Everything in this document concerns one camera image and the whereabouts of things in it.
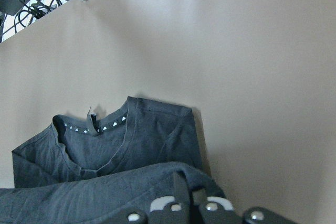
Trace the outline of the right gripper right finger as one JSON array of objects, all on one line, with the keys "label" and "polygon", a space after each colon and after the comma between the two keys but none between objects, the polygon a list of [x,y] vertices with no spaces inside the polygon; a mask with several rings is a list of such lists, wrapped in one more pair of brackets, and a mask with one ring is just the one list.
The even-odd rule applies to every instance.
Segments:
[{"label": "right gripper right finger", "polygon": [[263,207],[251,207],[239,216],[228,199],[207,196],[204,188],[193,192],[193,203],[198,208],[203,223],[295,224],[294,221]]}]

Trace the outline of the right gripper silver left finger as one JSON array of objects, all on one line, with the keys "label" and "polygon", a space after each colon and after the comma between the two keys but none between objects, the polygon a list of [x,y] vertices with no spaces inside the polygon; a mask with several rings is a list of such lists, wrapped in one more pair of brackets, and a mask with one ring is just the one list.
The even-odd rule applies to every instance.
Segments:
[{"label": "right gripper silver left finger", "polygon": [[173,195],[153,200],[148,213],[132,207],[103,223],[190,223],[191,199],[186,178],[182,173],[173,173],[172,177]]}]

